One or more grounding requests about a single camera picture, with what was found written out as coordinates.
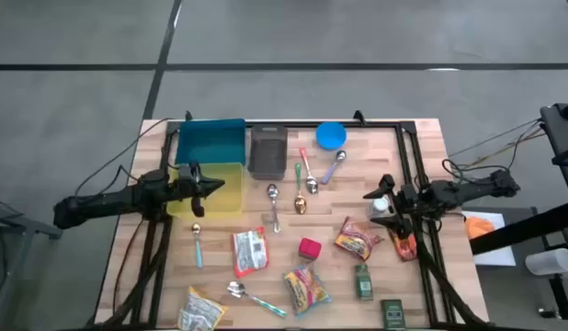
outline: yellow plastic bin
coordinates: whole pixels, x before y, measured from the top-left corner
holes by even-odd
[[[225,185],[214,191],[200,203],[204,207],[205,217],[239,217],[243,209],[244,168],[240,163],[201,164],[204,177],[218,178]],[[170,180],[177,176],[177,170],[170,169]],[[192,219],[191,199],[172,201],[167,204],[167,213],[180,219]]]

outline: wooden table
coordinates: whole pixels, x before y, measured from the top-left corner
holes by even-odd
[[[429,179],[449,179],[449,175],[440,164],[441,160],[447,157],[447,153],[439,121],[416,120],[415,122]],[[142,125],[142,131],[153,123],[155,120],[146,120]],[[164,137],[163,123],[141,138],[131,170],[134,176],[137,177],[159,166],[160,148]],[[226,290],[228,282],[235,280],[231,234],[256,228],[262,224],[262,220],[269,219],[270,203],[266,197],[268,182],[253,180],[245,170],[243,217],[197,220],[202,226],[200,240],[204,269],[196,267],[194,237],[190,231],[194,220],[174,219],[165,266],[158,326],[172,327],[176,324],[179,309],[187,298],[188,286],[193,286],[208,298],[229,306],[229,311],[219,324],[219,327],[224,328],[380,328],[382,299],[403,301],[407,326],[428,325],[418,264],[416,261],[403,263],[399,260],[383,227],[369,223],[369,226],[375,228],[375,231],[385,238],[374,248],[368,260],[375,295],[373,302],[356,300],[353,266],[359,261],[333,245],[347,215],[367,222],[365,210],[368,202],[363,200],[362,196],[378,186],[383,174],[392,174],[397,188],[403,184],[403,172],[394,131],[348,129],[344,145],[347,151],[346,161],[338,167],[329,185],[319,186],[318,195],[311,196],[303,190],[309,207],[306,214],[298,215],[293,209],[296,196],[294,164],[301,162],[299,147],[303,146],[307,148],[309,164],[313,175],[317,178],[324,176],[335,158],[335,152],[326,152],[318,148],[314,140],[314,130],[289,129],[286,176],[281,182],[276,182],[280,192],[278,216],[282,231],[280,234],[273,234],[271,227],[267,226],[269,267],[241,279],[248,292],[286,310],[289,312],[289,317],[279,318],[251,300],[232,297]],[[175,158],[175,151],[176,148],[170,155],[171,161]],[[407,147],[407,151],[409,163],[414,168],[412,150]],[[138,214],[120,217],[97,307],[97,322],[102,322],[111,316],[112,293],[119,265],[140,220],[141,216]],[[146,226],[143,225],[138,231],[120,280],[117,304],[122,302],[137,279]],[[314,263],[314,269],[332,295],[333,301],[315,307],[299,319],[292,315],[290,295],[282,280],[282,274],[301,263],[297,252],[302,237],[309,237],[323,244],[321,255]],[[480,282],[461,218],[453,215],[445,217],[439,237],[449,280],[472,310],[482,319],[487,320]],[[150,297],[151,287],[150,284],[145,298]],[[439,314],[443,316],[435,281],[434,293]],[[143,304],[143,318],[146,318],[149,311],[148,302],[149,300],[145,300]]]

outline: red block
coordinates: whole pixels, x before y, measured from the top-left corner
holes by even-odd
[[[299,246],[299,255],[310,260],[314,260],[321,253],[321,244],[308,238],[302,238]]]

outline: spoon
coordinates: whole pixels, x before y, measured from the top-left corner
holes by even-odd
[[[256,298],[253,295],[250,295],[248,293],[245,293],[245,286],[240,283],[240,282],[236,282],[236,281],[232,281],[229,283],[229,286],[227,287],[227,290],[231,293],[232,296],[234,296],[235,298],[241,298],[244,295],[247,295],[249,298],[251,298],[251,300],[259,303],[259,305],[261,305],[264,308],[267,308],[270,310],[270,312],[277,314],[280,317],[286,317],[288,315],[288,313],[286,313],[285,311],[263,301],[260,300],[258,298]]]
[[[278,188],[274,184],[267,186],[267,196],[272,200],[272,222],[274,223],[274,234],[280,232],[280,222],[276,214],[276,197],[278,196]]]
[[[306,211],[306,200],[301,194],[301,163],[297,162],[296,165],[294,165],[294,169],[296,170],[296,189],[299,191],[299,195],[296,196],[294,200],[294,210],[296,213],[304,214]]]
[[[304,161],[304,165],[306,166],[306,189],[311,194],[317,194],[319,191],[319,183],[317,183],[317,179],[312,176],[311,169],[309,168],[309,160],[306,157],[306,148],[301,147],[301,156],[302,161]]]
[[[323,180],[321,181],[321,184],[326,185],[329,182],[329,180],[333,176],[333,173],[335,172],[335,169],[337,168],[337,165],[342,163],[343,160],[346,159],[346,156],[347,156],[346,151],[337,152],[337,154],[335,155],[335,162],[333,163],[333,165],[331,165],[331,167],[327,171],[327,174],[324,176]]]
[[[192,224],[192,233],[196,238],[196,266],[202,268],[202,251],[200,250],[200,224]]]

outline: concrete floor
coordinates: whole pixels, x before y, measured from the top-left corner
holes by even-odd
[[[173,3],[0,0],[0,63],[156,63]],[[568,5],[185,0],[168,61],[568,63]],[[50,223],[52,205],[134,139],[152,79],[153,71],[0,72],[0,199]],[[568,102],[568,70],[166,73],[153,117],[182,118],[190,110],[209,119],[344,118],[361,109],[370,118],[440,118],[454,153],[537,118],[541,106],[555,102]],[[514,139],[509,134],[455,160],[473,161]],[[130,166],[131,156],[119,161]],[[492,162],[506,165],[510,157]],[[568,201],[550,159],[545,138],[521,145],[512,173],[522,191],[471,205],[546,210]],[[85,191],[105,186],[113,172]],[[114,226],[114,219],[101,220],[66,231],[59,242],[40,238],[7,329],[85,324],[96,306]],[[485,299],[489,311],[506,307],[502,298]],[[514,325],[525,318],[515,314],[491,317]]]

